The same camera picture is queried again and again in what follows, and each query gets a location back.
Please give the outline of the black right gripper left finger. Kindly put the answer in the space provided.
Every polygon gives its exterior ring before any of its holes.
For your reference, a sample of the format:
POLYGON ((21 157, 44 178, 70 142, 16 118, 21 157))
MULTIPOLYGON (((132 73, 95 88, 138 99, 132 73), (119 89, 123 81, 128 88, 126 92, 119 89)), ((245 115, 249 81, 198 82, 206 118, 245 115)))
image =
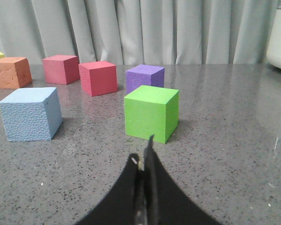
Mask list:
POLYGON ((115 184, 78 225, 132 225, 135 180, 139 156, 132 153, 115 184))

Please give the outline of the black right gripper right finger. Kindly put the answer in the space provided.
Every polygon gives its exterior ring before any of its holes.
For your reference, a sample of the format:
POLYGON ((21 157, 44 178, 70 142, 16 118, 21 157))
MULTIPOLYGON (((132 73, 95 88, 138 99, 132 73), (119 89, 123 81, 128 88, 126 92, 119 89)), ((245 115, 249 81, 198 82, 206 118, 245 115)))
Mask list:
POLYGON ((218 225, 192 202, 163 167, 150 136, 144 150, 144 178, 149 225, 218 225))

